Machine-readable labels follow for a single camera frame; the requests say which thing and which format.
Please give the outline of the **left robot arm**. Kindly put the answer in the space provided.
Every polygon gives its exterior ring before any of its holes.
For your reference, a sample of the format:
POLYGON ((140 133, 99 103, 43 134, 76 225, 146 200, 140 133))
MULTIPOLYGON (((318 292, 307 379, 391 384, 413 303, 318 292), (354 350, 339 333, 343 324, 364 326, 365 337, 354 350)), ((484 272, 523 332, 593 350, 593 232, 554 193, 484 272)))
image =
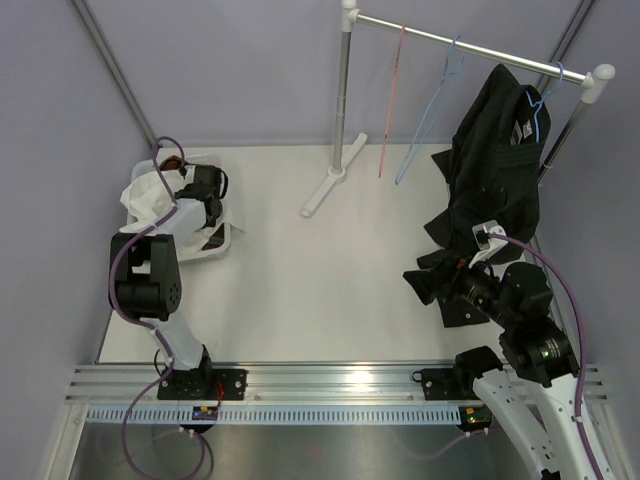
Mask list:
POLYGON ((162 356, 158 398, 219 400, 224 387, 206 346, 180 311, 178 248, 222 216, 228 176, 212 165, 192 169, 193 179, 169 196, 169 206, 136 232, 111 239, 108 296, 126 322, 145 329, 162 356))

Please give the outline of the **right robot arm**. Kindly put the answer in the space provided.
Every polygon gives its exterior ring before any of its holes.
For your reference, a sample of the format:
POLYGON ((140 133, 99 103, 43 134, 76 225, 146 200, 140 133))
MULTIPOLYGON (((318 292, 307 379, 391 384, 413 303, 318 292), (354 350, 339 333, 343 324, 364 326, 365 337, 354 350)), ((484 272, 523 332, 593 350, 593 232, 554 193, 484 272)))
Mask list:
POLYGON ((584 407, 584 368, 549 316, 553 293, 538 266, 516 262, 497 277, 483 262, 440 262, 403 277, 442 314, 470 314, 502 329, 500 355, 480 346, 445 370, 414 372, 426 399, 481 401, 533 479, 614 478, 584 407))

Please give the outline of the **red plaid shirt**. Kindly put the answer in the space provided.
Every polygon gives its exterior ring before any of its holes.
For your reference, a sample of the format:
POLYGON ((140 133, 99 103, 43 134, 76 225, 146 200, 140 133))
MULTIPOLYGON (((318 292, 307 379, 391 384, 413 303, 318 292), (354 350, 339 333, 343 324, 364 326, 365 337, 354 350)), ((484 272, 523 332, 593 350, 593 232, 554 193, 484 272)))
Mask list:
POLYGON ((162 161, 159 165, 161 171, 177 171, 184 170, 188 166, 188 162, 178 156, 170 156, 162 161))

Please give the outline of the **pink wire hanger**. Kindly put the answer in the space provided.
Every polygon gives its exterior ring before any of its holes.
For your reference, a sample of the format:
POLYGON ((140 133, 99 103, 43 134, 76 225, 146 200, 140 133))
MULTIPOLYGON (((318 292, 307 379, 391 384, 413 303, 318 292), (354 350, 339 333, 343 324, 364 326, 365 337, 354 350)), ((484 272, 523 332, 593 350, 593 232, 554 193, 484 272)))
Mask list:
POLYGON ((382 175, 384 172, 386 150, 387 150, 389 136, 391 134, 391 128, 392 128, 392 122, 393 122, 393 111, 394 111, 397 82, 398 82, 398 75, 399 75, 399 69, 400 69, 400 61, 401 61, 405 35, 406 35, 406 26, 405 24, 402 24, 400 34, 399 34, 399 39, 398 39, 398 45, 397 45, 396 53, 394 57, 393 75, 391 80, 389 102, 388 102, 387 114, 385 119, 384 135, 383 135, 383 141, 381 144, 380 158, 379 158, 379 165, 378 165, 378 176, 377 176, 378 179, 382 178, 382 175))

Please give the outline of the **white shirt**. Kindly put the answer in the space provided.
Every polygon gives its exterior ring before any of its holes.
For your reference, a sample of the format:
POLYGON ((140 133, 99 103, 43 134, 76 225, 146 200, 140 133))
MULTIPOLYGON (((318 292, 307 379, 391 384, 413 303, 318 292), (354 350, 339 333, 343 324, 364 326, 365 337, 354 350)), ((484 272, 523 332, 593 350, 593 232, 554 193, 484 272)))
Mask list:
POLYGON ((144 161, 136 165, 132 182, 121 194, 120 203, 127 209, 128 217, 120 231, 138 233, 154 225, 156 234, 174 235, 180 263, 220 259, 232 240, 247 232, 244 200, 243 178, 233 169, 229 190, 222 200, 223 214, 215 225, 197 225, 198 220, 204 219, 204 210, 182 203, 178 212, 160 226, 158 222, 170 210, 172 202, 151 163, 144 161))

